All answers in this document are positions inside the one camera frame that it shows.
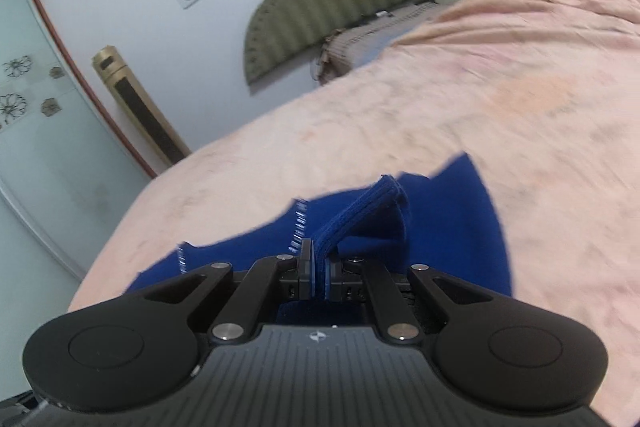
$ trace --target metal screw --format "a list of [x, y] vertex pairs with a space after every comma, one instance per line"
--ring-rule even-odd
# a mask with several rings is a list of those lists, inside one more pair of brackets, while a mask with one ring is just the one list
[[414, 325], [404, 323], [393, 324], [387, 328], [386, 332], [399, 341], [409, 341], [420, 333]]
[[233, 324], [232, 322], [226, 322], [218, 324], [211, 330], [213, 336], [221, 341], [232, 341], [241, 337], [244, 333], [244, 329], [239, 324]]

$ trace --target mattress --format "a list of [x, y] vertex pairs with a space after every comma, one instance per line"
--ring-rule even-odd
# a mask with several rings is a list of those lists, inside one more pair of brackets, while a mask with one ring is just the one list
[[500, 216], [517, 298], [609, 351], [593, 407], [640, 418], [640, 0], [463, 0], [364, 68], [204, 147], [153, 181], [71, 309], [313, 198], [468, 152]]

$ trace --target flower decal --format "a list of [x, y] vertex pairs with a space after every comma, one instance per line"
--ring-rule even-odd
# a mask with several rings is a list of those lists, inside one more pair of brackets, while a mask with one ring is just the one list
[[14, 60], [5, 62], [4, 71], [7, 76], [18, 78], [19, 76], [24, 75], [27, 71], [31, 70], [32, 66], [33, 62], [31, 61], [31, 57], [24, 55], [24, 57], [14, 58]]
[[0, 115], [4, 118], [4, 123], [20, 118], [27, 110], [27, 101], [24, 97], [16, 93], [0, 96]]

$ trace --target bed sheet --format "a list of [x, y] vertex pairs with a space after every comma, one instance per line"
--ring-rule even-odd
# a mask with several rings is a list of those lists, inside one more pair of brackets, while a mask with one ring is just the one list
[[640, 0], [464, 0], [372, 64], [204, 147], [153, 181], [71, 309], [313, 198], [473, 158], [517, 298], [593, 328], [593, 406], [640, 417]]

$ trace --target glass door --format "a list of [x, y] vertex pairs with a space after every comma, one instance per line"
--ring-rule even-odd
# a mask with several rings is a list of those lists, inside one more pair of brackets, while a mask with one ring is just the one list
[[71, 77], [31, 0], [0, 0], [0, 192], [20, 219], [81, 277], [148, 181]]

